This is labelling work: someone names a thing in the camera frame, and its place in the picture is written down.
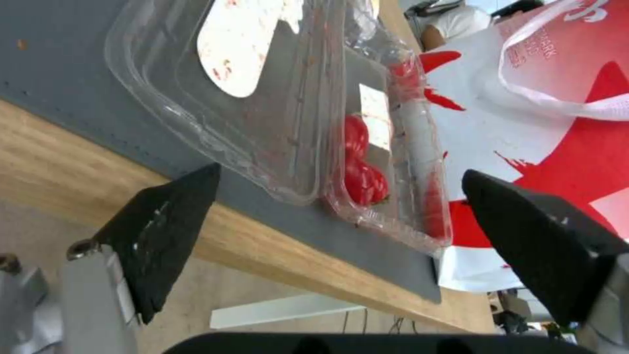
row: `plastic container lid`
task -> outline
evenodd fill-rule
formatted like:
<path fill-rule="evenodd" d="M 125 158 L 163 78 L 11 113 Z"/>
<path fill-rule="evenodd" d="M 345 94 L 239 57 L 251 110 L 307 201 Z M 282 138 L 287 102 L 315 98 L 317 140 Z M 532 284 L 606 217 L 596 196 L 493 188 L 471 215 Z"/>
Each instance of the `plastic container lid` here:
<path fill-rule="evenodd" d="M 284 1 L 282 10 L 296 11 L 301 19 L 258 18 L 261 26 L 265 21 L 277 25 L 268 48 L 242 54 L 261 60 L 259 77 L 251 75 L 256 82 L 241 81 L 253 90 L 242 97 L 236 97 L 233 86 L 223 85 L 231 94 L 217 86 L 212 76 L 227 72 L 208 69 L 212 63 L 202 63 L 199 56 L 206 48 L 198 46 L 212 11 L 222 11 L 221 19 L 230 7 L 234 10 L 227 11 L 229 16 L 242 14 L 217 25 L 227 38 L 234 36 L 229 31 L 253 26 L 252 18 L 262 13 L 237 5 L 234 0 L 130 0 L 106 39 L 106 62 L 131 94 L 191 147 L 279 200 L 308 204 L 319 196 L 327 174 L 331 117 L 343 111 L 342 75 L 335 68 L 343 62 L 344 3 Z M 272 7 L 264 1 L 245 5 Z M 278 16 L 277 9 L 265 14 Z M 234 26 L 225 28 L 230 23 Z M 264 33 L 259 37 L 263 42 Z M 234 42 L 212 49 L 230 52 L 231 62 L 248 67 L 252 61 L 230 47 Z"/>

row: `shopping bag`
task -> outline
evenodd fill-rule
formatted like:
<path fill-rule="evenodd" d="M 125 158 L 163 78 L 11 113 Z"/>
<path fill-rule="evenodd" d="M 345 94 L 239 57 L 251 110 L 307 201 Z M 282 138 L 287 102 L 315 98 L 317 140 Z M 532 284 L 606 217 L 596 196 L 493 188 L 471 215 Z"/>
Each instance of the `shopping bag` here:
<path fill-rule="evenodd" d="M 558 195 L 629 238 L 628 18 L 629 1 L 563 0 L 420 56 L 454 232 L 441 286 L 521 285 L 465 202 L 467 169 Z"/>

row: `clear plastic container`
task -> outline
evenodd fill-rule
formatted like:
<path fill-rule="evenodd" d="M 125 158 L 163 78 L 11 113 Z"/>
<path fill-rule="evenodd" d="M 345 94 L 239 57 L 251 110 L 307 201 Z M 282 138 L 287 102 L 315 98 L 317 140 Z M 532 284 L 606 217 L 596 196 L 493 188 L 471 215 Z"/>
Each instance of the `clear plastic container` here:
<path fill-rule="evenodd" d="M 358 226 L 373 229 L 412 248 L 439 256 L 452 243 L 448 198 L 444 187 L 443 155 L 437 129 L 428 111 L 425 77 L 416 55 L 377 22 L 362 16 L 360 6 L 348 2 L 345 17 L 345 113 L 359 112 L 364 120 L 368 102 L 361 101 L 360 85 L 387 94 L 389 119 L 379 132 L 389 143 L 371 145 L 366 162 L 379 169 L 389 184 L 389 199 L 377 205 L 353 202 L 345 187 L 344 124 L 330 130 L 332 174 L 326 199 L 336 213 Z"/>
<path fill-rule="evenodd" d="M 212 6 L 232 3 L 130 0 L 106 39 L 106 62 L 190 146 L 279 200 L 308 204 L 326 176 L 331 118 L 343 111 L 342 76 L 333 70 L 342 63 L 343 1 L 291 2 L 302 7 L 299 32 L 278 21 L 257 87 L 246 98 L 217 87 L 197 53 Z"/>
<path fill-rule="evenodd" d="M 106 62 L 183 141 L 279 200 L 325 197 L 343 219 L 438 256 L 452 240 L 443 159 L 412 51 L 362 3 L 284 0 L 301 6 L 299 31 L 278 22 L 254 92 L 237 98 L 210 80 L 196 47 L 211 7 L 232 2 L 130 0 L 108 34 Z M 385 144 L 367 159 L 391 195 L 372 207 L 353 203 L 343 182 L 344 113 L 364 109 L 361 84 L 387 95 L 377 122 Z"/>

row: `screw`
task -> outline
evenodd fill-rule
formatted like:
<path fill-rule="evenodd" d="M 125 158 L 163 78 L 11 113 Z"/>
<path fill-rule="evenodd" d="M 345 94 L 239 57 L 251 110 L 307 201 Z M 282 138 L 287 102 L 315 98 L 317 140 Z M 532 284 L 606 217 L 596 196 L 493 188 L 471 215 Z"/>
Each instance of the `screw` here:
<path fill-rule="evenodd" d="M 65 254 L 69 261 L 78 260 L 101 251 L 101 245 L 93 239 L 85 239 L 72 244 Z"/>
<path fill-rule="evenodd" d="M 0 253 L 0 271 L 15 275 L 22 271 L 22 265 L 15 254 Z"/>

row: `gray mat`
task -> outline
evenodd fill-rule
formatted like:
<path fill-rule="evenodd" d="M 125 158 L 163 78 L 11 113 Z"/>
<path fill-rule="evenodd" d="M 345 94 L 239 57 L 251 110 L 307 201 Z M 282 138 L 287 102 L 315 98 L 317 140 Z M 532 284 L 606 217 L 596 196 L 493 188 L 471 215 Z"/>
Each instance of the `gray mat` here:
<path fill-rule="evenodd" d="M 106 67 L 104 39 L 124 3 L 3 1 L 0 98 L 175 178 L 209 161 L 159 125 Z M 277 202 L 244 177 L 223 171 L 218 192 L 222 204 L 440 302 L 431 258 L 356 229 L 319 203 L 299 208 Z"/>

